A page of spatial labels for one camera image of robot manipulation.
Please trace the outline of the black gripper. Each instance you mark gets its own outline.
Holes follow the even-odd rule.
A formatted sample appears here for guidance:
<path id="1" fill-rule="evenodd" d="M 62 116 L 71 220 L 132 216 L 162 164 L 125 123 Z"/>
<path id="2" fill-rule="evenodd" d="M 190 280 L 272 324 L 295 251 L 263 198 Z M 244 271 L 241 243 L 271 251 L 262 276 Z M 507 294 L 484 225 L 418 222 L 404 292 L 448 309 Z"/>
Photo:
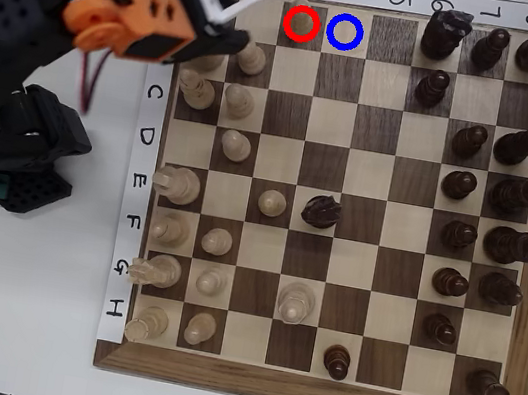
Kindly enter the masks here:
<path id="1" fill-rule="evenodd" d="M 248 46 L 249 42 L 250 34 L 242 29 L 223 28 L 214 36 L 204 32 L 162 62 L 179 64 L 205 56 L 235 55 Z"/>

